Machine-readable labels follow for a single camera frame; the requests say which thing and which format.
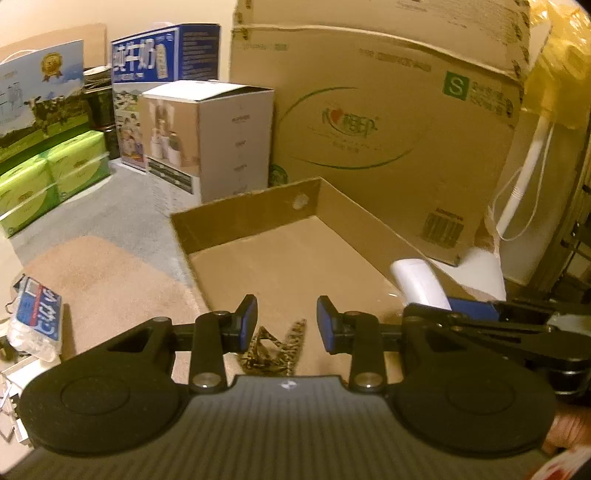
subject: cardboard tray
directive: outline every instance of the cardboard tray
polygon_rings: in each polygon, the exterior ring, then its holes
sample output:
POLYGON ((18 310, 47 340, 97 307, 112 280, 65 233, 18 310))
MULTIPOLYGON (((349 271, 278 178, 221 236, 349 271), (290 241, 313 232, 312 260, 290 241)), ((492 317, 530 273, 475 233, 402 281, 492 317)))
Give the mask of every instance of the cardboard tray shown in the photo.
MULTIPOLYGON (((259 322, 283 338, 292 322, 308 321, 298 375, 348 378, 349 355, 324 351, 316 300, 328 295, 340 312, 360 310, 399 323, 400 291, 389 272, 401 258, 424 258, 406 240, 323 179, 218 200, 171 215, 198 288, 212 310, 234 310, 244 295, 259 302, 259 322)), ((471 298, 444 272, 450 296, 471 298)), ((401 380, 387 353, 388 381, 401 380)), ((229 377, 241 373, 226 358, 229 377)))

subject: wall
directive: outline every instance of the wall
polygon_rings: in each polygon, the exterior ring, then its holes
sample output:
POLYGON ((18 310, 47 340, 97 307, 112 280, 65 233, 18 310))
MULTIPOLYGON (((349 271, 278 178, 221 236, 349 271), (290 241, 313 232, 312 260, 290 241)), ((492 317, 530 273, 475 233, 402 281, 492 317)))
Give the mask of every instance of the wall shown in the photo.
POLYGON ((108 40, 150 30, 155 21, 203 22, 222 26, 220 77, 228 79, 230 32, 235 0, 0 0, 0 46, 59 28, 102 22, 108 40))
MULTIPOLYGON (((504 185, 513 172, 523 165, 538 118, 537 115, 521 112, 515 130, 515 138, 499 179, 499 186, 504 185)), ((561 125, 555 126, 534 219, 523 236, 511 242, 501 242, 503 275, 519 285, 527 285, 531 279, 560 223, 569 194, 577 178, 579 155, 584 146, 585 133, 586 128, 569 130, 561 125)), ((541 159, 536 166, 525 196, 505 232, 506 238, 519 234, 529 220, 535 205, 540 170, 541 159)), ((508 188, 497 202, 497 219, 510 192, 511 188, 508 188)))

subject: blue label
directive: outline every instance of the blue label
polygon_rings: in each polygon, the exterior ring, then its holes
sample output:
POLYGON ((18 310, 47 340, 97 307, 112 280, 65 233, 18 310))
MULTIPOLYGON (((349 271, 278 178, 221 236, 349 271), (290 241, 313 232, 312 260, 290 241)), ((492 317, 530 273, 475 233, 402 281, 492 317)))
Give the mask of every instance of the blue label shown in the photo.
POLYGON ((218 25, 179 25, 112 44, 113 83, 217 79, 218 25))
POLYGON ((25 277, 16 318, 36 332, 57 341, 60 337, 61 296, 32 278, 25 277))

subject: milk carton box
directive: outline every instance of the milk carton box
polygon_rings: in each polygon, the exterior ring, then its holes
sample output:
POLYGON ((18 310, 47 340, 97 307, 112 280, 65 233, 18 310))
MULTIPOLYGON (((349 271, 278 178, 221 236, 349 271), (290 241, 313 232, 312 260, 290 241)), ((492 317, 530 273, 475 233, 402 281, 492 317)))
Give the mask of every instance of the milk carton box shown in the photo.
POLYGON ((115 122, 121 161, 146 170, 138 96, 176 80, 216 80, 220 26, 181 24, 111 42, 115 122))

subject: cardboard box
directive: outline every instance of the cardboard box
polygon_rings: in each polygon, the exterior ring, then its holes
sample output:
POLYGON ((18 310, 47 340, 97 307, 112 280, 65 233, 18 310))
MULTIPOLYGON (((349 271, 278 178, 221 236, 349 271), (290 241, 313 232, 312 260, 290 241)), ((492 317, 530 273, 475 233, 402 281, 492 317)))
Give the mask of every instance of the cardboard box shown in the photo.
POLYGON ((276 91, 271 181, 322 176, 457 264, 511 146, 526 12, 512 0, 240 1, 230 79, 276 91))
MULTIPOLYGON (((283 338, 292 322, 308 323, 298 375, 348 378, 350 356, 324 351, 316 300, 328 295, 340 312, 359 310, 399 323, 400 292, 390 263, 422 254, 322 179, 212 202, 171 216, 178 242, 212 310, 233 310, 255 294, 259 326, 283 338)), ((446 293, 470 298, 434 268, 446 293)), ((388 381, 401 380, 387 353, 388 381)), ((241 373, 226 355, 230 374, 241 373)))
POLYGON ((266 188, 273 95, 179 80, 140 96, 144 154, 160 211, 266 188))
POLYGON ((60 134, 88 122, 82 51, 79 40, 0 65, 2 173, 15 166, 13 158, 22 154, 26 160, 49 148, 60 134))
POLYGON ((113 106, 121 160, 140 170, 143 156, 138 95, 175 80, 217 79, 220 27, 182 24, 111 42, 113 106))

